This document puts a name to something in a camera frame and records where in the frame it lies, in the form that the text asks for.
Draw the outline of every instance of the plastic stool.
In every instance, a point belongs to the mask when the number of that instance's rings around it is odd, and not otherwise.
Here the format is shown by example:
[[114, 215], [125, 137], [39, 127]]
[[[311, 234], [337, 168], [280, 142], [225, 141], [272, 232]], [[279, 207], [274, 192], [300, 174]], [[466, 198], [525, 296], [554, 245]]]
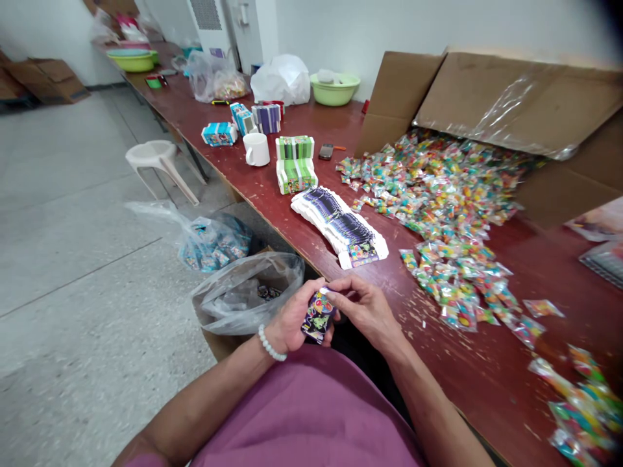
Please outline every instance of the plastic stool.
[[193, 174], [199, 179], [199, 181], [205, 185], [206, 182], [199, 174], [195, 166], [188, 160], [186, 155], [172, 142], [164, 139], [156, 141], [148, 141], [141, 145], [136, 145], [130, 148], [125, 153], [125, 158], [134, 169], [134, 172], [143, 180], [143, 183], [147, 189], [154, 195], [155, 199], [158, 199], [156, 193], [149, 187], [147, 181], [139, 172], [139, 168], [153, 167], [154, 169], [160, 169], [163, 171], [173, 182], [173, 185], [179, 186], [182, 193], [188, 198], [188, 200], [195, 206], [199, 204], [199, 200], [195, 194], [190, 190], [184, 179], [180, 176], [179, 172], [175, 169], [175, 156], [181, 156]]

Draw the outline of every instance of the green bowl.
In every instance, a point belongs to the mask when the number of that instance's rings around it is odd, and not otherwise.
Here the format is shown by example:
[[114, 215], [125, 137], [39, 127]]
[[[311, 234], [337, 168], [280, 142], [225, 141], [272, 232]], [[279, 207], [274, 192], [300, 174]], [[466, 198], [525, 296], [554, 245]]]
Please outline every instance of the green bowl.
[[353, 94], [359, 86], [361, 80], [354, 75], [345, 73], [336, 73], [340, 83], [321, 83], [318, 81], [318, 75], [310, 76], [311, 86], [313, 87], [313, 96], [316, 102], [328, 106], [346, 105], [352, 99]]
[[151, 51], [142, 49], [118, 49], [106, 53], [123, 71], [144, 73], [154, 69], [154, 58]]

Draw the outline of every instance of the mug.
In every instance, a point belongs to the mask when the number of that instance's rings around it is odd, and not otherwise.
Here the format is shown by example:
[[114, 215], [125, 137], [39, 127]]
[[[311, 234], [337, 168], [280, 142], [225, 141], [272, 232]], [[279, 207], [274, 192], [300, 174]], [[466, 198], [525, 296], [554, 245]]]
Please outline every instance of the mug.
[[268, 152], [268, 139], [264, 133], [249, 133], [243, 136], [242, 142], [247, 150], [247, 164], [257, 167], [271, 161]]

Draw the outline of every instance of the colorful box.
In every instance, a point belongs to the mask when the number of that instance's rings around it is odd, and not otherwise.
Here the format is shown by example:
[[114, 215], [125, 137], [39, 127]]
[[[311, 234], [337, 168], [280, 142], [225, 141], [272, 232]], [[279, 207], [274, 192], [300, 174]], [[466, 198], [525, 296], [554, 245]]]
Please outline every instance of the colorful box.
[[244, 106], [244, 104], [234, 102], [229, 106], [229, 108], [232, 111], [232, 120], [238, 129], [240, 136], [258, 132], [258, 127], [253, 121], [253, 114]]
[[201, 132], [201, 138], [213, 147], [232, 146], [238, 139], [238, 132], [229, 122], [210, 123]]
[[272, 134], [281, 131], [281, 106], [268, 104], [251, 106], [253, 120], [260, 133]]
[[318, 186], [313, 171], [313, 138], [282, 136], [275, 139], [277, 182], [282, 195]]

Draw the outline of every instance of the blue box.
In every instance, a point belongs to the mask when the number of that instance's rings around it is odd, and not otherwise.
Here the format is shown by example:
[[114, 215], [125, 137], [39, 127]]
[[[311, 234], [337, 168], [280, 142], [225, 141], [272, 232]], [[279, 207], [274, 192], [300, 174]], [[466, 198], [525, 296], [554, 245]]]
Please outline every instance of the blue box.
[[201, 132], [201, 138], [213, 147], [232, 146], [238, 139], [238, 132], [229, 122], [210, 123]]

